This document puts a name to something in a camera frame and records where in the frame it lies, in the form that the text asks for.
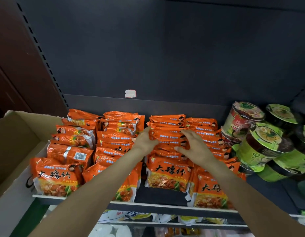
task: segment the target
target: cardboard box flap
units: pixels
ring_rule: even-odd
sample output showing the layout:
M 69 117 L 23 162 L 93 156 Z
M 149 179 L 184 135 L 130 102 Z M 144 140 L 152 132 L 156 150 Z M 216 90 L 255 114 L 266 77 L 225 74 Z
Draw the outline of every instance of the cardboard box flap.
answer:
M 0 119 L 0 184 L 39 142 L 37 135 L 15 111 Z
M 50 140 L 51 134 L 56 133 L 56 125 L 62 125 L 62 118 L 43 114 L 16 111 L 16 113 L 28 124 L 41 141 Z

